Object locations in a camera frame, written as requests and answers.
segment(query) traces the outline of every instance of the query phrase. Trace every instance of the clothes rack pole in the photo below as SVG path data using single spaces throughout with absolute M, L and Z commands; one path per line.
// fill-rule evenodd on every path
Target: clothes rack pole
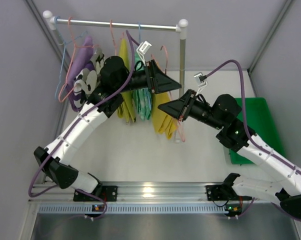
M 52 12 L 44 11 L 44 18 L 49 26 L 49 28 L 54 33 L 57 42 L 63 44 L 63 41 L 55 27 L 55 16 Z M 188 21 L 186 19 L 181 19 L 176 26 L 167 26 L 167 25 L 149 25 L 149 24 L 138 24 L 133 23 L 119 23 L 119 22 L 104 22 L 104 21 L 86 21 L 86 20 L 76 20 L 71 19 L 56 19 L 57 24 L 70 24 L 80 25 L 80 26 L 96 26 L 96 27 L 109 27 L 110 24 L 113 28 L 124 28 L 124 29 L 142 29 L 142 30 L 157 30 L 165 32 L 177 32 L 179 33 L 179 83 L 181 84 L 181 89 L 179 90 L 179 97 L 184 94 L 185 91 L 185 60 L 186 60 L 186 37 L 187 37 L 187 26 Z

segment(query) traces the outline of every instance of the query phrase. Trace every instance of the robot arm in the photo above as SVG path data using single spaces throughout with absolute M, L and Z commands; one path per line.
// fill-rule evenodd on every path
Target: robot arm
M 100 70 L 99 82 L 91 93 L 82 110 L 64 132 L 45 148 L 38 147 L 34 156 L 39 165 L 47 157 L 49 161 L 43 167 L 43 172 L 49 176 L 61 189 L 74 188 L 99 196 L 102 183 L 93 175 L 78 171 L 72 167 L 76 151 L 82 146 L 91 133 L 105 122 L 122 104 L 123 97 L 117 94 L 113 98 L 94 108 L 97 103 L 107 98 L 123 85 L 129 73 L 119 56 L 105 60 Z M 148 88 L 155 94 L 181 88 L 181 85 L 169 78 L 158 69 L 154 60 L 147 62 L 144 70 L 133 73 L 122 92 Z
M 230 199 L 233 196 L 250 196 L 280 205 L 290 215 L 301 219 L 301 169 L 268 146 L 253 129 L 248 127 L 251 139 L 269 154 L 258 148 L 248 138 L 244 124 L 237 119 L 241 107 L 229 94 L 220 95 L 210 106 L 202 95 L 188 90 L 181 98 L 158 108 L 180 121 L 192 117 L 220 132 L 219 142 L 228 149 L 248 158 L 274 178 L 273 182 L 256 180 L 231 173 L 220 191 Z

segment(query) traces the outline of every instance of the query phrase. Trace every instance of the yellow cloth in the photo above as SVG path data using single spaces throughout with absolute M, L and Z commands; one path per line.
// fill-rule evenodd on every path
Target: yellow cloth
M 165 112 L 159 110 L 158 106 L 169 101 L 170 98 L 167 92 L 153 94 L 152 96 L 152 125 L 154 126 L 155 133 L 162 134 L 165 132 L 167 139 L 171 139 L 173 136 L 173 133 L 176 131 L 176 125 L 173 122 L 174 119 Z
M 127 69 L 130 69 L 129 54 L 128 54 L 127 43 L 125 38 L 121 40 L 118 56 L 123 59 L 125 67 Z M 129 123 L 130 119 L 132 119 L 132 122 L 135 123 L 136 116 L 135 116 L 135 110 L 133 106 L 133 92 L 127 91 L 121 93 L 121 95 L 124 99 L 124 102 L 117 109 L 117 115 L 119 118 L 123 118 L 125 116 L 126 123 Z

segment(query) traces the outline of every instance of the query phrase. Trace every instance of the perforated metal strip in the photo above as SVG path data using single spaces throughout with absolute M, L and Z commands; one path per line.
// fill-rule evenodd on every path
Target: perforated metal strip
M 89 203 L 44 203 L 40 214 L 96 214 L 95 204 Z M 214 204 L 121 204 L 109 203 L 107 214 L 224 214 L 223 207 Z

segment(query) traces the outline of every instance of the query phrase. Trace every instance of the green plastic container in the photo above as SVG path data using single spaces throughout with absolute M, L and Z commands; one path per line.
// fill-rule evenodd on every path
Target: green plastic container
M 242 99 L 236 98 L 237 103 L 242 107 Z M 266 100 L 262 97 L 246 98 L 247 123 L 255 132 L 278 153 L 285 156 L 279 135 L 276 131 Z M 243 112 L 238 117 L 243 121 Z M 229 150 L 232 164 L 252 164 L 246 157 L 238 155 Z

